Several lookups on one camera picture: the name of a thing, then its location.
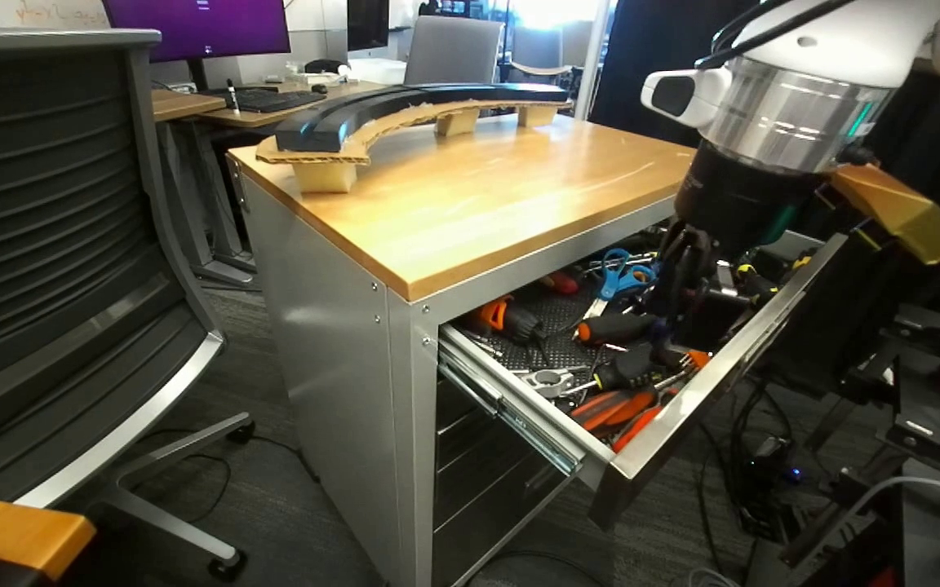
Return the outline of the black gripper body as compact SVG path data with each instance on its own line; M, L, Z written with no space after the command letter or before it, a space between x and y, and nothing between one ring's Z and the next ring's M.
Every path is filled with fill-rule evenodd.
M820 187L814 173L771 173L702 142L677 187L675 219L738 259L777 241Z

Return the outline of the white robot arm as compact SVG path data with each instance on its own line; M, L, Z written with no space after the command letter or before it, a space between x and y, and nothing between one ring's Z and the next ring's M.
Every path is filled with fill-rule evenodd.
M731 253L779 239L918 60L940 76L940 0L764 0L690 70L650 72L639 103L699 135L675 221Z

